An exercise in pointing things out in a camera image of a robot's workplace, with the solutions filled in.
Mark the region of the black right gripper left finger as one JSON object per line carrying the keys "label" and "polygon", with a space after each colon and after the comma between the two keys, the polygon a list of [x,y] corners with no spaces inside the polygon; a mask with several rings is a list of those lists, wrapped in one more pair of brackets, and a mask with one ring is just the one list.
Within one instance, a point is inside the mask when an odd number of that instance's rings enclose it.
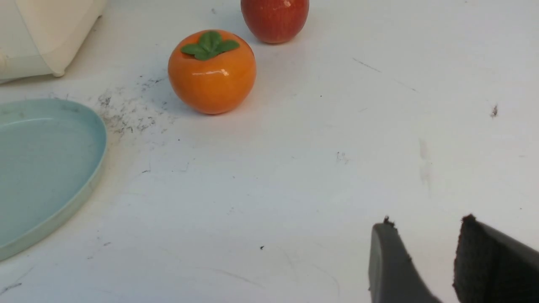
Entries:
{"label": "black right gripper left finger", "polygon": [[439,303],[426,286],[389,217],[372,226],[369,257],[372,303]]}

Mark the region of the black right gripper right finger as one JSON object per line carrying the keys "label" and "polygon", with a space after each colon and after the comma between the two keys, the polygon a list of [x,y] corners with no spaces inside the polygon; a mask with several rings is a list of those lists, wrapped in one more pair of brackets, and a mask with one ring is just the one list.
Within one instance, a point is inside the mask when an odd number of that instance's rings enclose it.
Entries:
{"label": "black right gripper right finger", "polygon": [[479,222],[462,218],[453,288],[461,303],[537,303],[537,250]]}

